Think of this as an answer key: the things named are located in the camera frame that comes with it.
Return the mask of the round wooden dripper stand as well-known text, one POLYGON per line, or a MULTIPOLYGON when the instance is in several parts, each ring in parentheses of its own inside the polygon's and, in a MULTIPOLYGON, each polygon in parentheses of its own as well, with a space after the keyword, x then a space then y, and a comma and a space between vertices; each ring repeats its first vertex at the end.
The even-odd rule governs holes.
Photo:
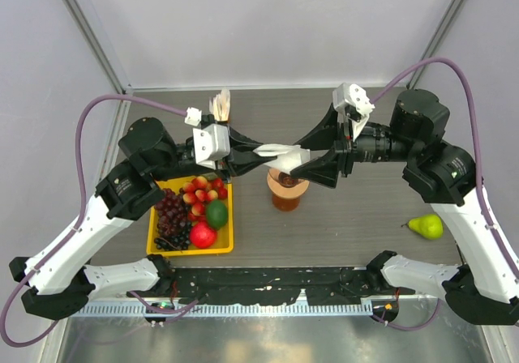
POLYGON ((310 182, 294 179, 278 169, 270 168, 267 174, 268 188, 274 195, 282 199, 297 199, 303 196, 310 182))

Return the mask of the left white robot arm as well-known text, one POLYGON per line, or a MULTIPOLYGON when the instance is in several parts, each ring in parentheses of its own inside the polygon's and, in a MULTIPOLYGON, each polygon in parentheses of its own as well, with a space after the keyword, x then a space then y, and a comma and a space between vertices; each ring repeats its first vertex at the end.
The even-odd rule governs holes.
POLYGON ((90 301, 118 293, 167 295, 174 277, 160 255, 106 268, 88 262, 165 197, 160 182, 206 173, 237 177, 282 153, 274 144, 258 143, 217 123, 196 127, 185 142, 175 143, 154 117, 135 122, 118 146, 125 160, 101 180, 91 198, 83 199, 70 226, 40 253, 10 262, 13 279, 28 287, 21 297, 28 314, 61 320, 90 301))

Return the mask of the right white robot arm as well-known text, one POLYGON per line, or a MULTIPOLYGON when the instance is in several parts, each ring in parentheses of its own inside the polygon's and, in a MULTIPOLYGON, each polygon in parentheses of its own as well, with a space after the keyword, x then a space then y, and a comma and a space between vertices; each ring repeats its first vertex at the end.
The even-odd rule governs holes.
POLYGON ((504 257, 502 232, 491 233, 491 210, 480 206, 485 191, 476 186, 473 157, 444 140, 448 108, 417 89, 399 94, 388 125, 371 122, 373 110, 358 85, 336 88, 325 117, 298 141, 320 157, 291 169, 291 177, 333 188, 356 163, 401 162, 404 181, 447 225, 465 262, 424 263, 385 250, 367 264, 367 292, 407 288, 444 301, 471 324, 516 325, 518 279, 512 268, 518 259, 504 257))

